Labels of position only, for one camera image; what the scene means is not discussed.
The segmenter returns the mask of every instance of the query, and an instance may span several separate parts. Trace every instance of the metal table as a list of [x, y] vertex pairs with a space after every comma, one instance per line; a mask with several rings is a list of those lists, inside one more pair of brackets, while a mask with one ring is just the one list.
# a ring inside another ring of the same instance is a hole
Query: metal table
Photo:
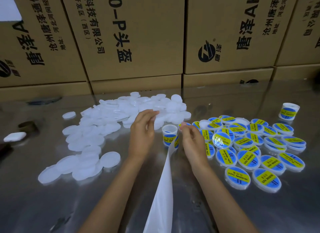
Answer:
[[[233, 189], [224, 179], [224, 168], [215, 159], [210, 165], [238, 204], [261, 232], [317, 232], [320, 228], [320, 119], [319, 94], [307, 80], [244, 85], [215, 85], [184, 90], [143, 91], [142, 96], [181, 93], [191, 122], [222, 114], [278, 121], [283, 102], [301, 106], [291, 123], [295, 135], [307, 142], [300, 158], [306, 163], [301, 173], [286, 171], [279, 178], [276, 194], [253, 183], [245, 191]], [[79, 112], [99, 99], [115, 99], [127, 93], [63, 97], [43, 106], [25, 102], [0, 104], [0, 139], [17, 131], [21, 122], [33, 120], [39, 133], [13, 145], [13, 152], [0, 161], [0, 232], [76, 232], [89, 215], [127, 157], [129, 129], [106, 136], [102, 154], [117, 151], [122, 162], [112, 171], [76, 182], [70, 174], [49, 185], [38, 182], [38, 174], [59, 159], [78, 154], [67, 149], [62, 129], [78, 124]], [[77, 117], [64, 121], [62, 114], [74, 110]], [[142, 232], [165, 163], [167, 151], [161, 130], [133, 186], [119, 232]], [[172, 232], [215, 232], [215, 224], [201, 188], [192, 174], [182, 144], [170, 160], [173, 182]]]

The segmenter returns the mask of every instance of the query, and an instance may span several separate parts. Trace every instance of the person's right arm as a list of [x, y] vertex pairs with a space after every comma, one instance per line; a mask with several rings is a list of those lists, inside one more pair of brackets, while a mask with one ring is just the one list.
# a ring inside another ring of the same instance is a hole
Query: person's right arm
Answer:
[[257, 229], [210, 167], [205, 139], [195, 126], [181, 126], [183, 147], [220, 233], [256, 233]]

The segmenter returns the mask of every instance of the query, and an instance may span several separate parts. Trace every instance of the person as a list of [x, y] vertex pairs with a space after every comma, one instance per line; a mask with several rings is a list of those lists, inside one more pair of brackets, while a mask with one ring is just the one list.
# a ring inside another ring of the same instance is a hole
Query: person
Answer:
[[[158, 113], [159, 111], [144, 110], [138, 114], [130, 128], [128, 158], [78, 233], [118, 232], [134, 180], [153, 144], [154, 121]], [[211, 169], [205, 140], [199, 130], [186, 123], [182, 124], [181, 130], [186, 157], [202, 188], [219, 232], [258, 232]]]

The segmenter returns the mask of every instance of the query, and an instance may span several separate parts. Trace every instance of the stainless steel tabletop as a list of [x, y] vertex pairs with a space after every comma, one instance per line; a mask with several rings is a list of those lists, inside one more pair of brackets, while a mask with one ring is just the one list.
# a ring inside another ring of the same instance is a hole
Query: stainless steel tabletop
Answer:
[[[224, 179], [224, 168], [215, 159], [210, 165], [235, 200], [261, 232], [318, 232], [320, 229], [320, 119], [319, 94], [306, 80], [243, 85], [215, 85], [185, 88], [183, 91], [143, 91], [143, 96], [181, 93], [190, 122], [219, 115], [260, 118], [277, 122], [282, 103], [301, 106], [290, 124], [295, 136], [307, 142], [299, 155], [306, 168], [300, 173], [286, 171], [279, 178], [282, 188], [275, 194], [253, 183], [244, 191], [233, 189]], [[43, 106], [25, 102], [0, 104], [0, 139], [17, 131], [17, 125], [35, 121], [39, 133], [13, 145], [13, 152], [0, 161], [0, 232], [76, 232], [89, 215], [127, 157], [129, 129], [106, 136], [102, 154], [117, 151], [122, 162], [112, 171], [103, 170], [93, 178], [76, 182], [70, 174], [49, 185], [38, 182], [39, 173], [59, 159], [78, 154], [68, 150], [62, 129], [78, 124], [82, 110], [99, 99], [115, 99], [128, 93], [63, 97]], [[62, 114], [75, 111], [65, 121]], [[119, 232], [142, 232], [165, 163], [167, 151], [157, 131], [149, 157], [133, 186]], [[170, 160], [173, 183], [172, 232], [215, 232], [215, 224], [201, 188], [192, 174], [182, 144]]]

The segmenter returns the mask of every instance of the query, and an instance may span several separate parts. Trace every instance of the hand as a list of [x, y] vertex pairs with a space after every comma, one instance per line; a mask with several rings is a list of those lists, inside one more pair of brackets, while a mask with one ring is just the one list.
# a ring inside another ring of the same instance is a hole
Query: hand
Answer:
[[130, 127], [129, 157], [144, 160], [155, 137], [154, 122], [159, 111], [144, 110]]
[[182, 122], [182, 143], [192, 170], [209, 166], [206, 154], [205, 138], [195, 126], [188, 126]]

